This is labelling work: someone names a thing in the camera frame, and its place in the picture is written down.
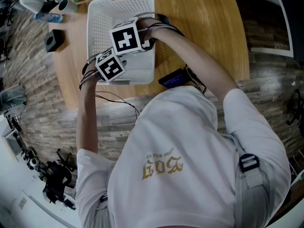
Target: white t-shirt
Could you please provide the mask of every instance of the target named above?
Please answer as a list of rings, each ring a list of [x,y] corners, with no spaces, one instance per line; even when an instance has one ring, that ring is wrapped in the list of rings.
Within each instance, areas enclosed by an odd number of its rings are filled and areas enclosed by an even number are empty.
[[[282,142],[241,90],[227,94],[224,113],[227,134],[274,167],[275,213],[291,179]],[[107,183],[116,228],[233,227],[239,155],[217,125],[214,104],[194,87],[182,86],[145,107],[110,178],[109,160],[80,150],[76,202],[84,227],[92,227]]]

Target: black strap buckle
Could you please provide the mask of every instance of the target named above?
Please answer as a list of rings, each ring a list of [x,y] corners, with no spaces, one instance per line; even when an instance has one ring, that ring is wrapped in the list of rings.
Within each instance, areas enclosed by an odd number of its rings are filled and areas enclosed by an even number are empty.
[[[102,203],[102,202],[105,202],[105,201],[107,201],[108,200],[108,194],[106,193],[106,194],[104,194],[101,198],[100,198],[100,202]]]
[[[239,166],[242,172],[250,171],[260,166],[259,159],[254,154],[243,154],[239,158]]]

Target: black box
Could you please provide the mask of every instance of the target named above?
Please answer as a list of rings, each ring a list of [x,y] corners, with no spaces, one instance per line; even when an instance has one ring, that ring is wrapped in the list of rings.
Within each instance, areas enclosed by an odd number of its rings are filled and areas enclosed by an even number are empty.
[[[46,45],[47,52],[56,51],[63,44],[62,31],[54,29],[49,32],[47,37],[44,38],[44,44]]]

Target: backpack strap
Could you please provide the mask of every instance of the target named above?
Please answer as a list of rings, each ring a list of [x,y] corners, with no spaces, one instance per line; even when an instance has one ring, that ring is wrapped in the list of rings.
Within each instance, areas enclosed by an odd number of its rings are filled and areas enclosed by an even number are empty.
[[[240,156],[236,173],[235,228],[263,228],[271,219],[275,203],[273,168],[266,161],[241,148],[226,135]]]

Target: sleeve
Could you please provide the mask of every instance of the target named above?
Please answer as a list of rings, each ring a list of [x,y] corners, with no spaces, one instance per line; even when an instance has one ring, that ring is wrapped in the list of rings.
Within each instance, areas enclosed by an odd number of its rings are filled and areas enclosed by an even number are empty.
[[[76,208],[84,228],[92,227],[100,198],[107,193],[113,162],[94,152],[77,153]]]
[[[291,182],[289,162],[283,143],[240,89],[233,89],[226,95],[224,114],[227,134],[233,135],[245,152],[267,161],[274,168],[277,187],[275,213],[282,205]]]

